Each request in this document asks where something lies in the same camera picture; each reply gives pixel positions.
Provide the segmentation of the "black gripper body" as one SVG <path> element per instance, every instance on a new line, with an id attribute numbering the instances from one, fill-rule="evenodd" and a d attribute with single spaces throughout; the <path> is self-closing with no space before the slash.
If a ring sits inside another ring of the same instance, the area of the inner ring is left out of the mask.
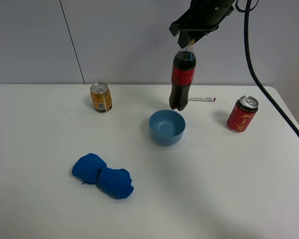
<path id="1" fill-rule="evenodd" d="M 192 0 L 180 31 L 212 31 L 233 11 L 233 0 Z"/>

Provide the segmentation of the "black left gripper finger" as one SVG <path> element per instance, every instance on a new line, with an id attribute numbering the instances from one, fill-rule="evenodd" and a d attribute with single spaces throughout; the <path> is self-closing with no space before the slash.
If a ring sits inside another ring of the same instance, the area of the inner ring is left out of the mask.
<path id="1" fill-rule="evenodd" d="M 179 33 L 178 45 L 180 48 L 185 48 L 192 41 L 196 42 L 202 38 L 202 32 L 181 31 Z"/>

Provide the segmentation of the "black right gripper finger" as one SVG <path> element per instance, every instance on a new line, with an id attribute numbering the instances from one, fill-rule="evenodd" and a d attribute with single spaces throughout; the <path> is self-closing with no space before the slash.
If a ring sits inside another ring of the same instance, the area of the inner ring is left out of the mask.
<path id="1" fill-rule="evenodd" d="M 173 36 L 176 36 L 178 34 L 188 36 L 188 22 L 187 21 L 174 21 L 171 23 L 169 27 L 169 31 Z"/>

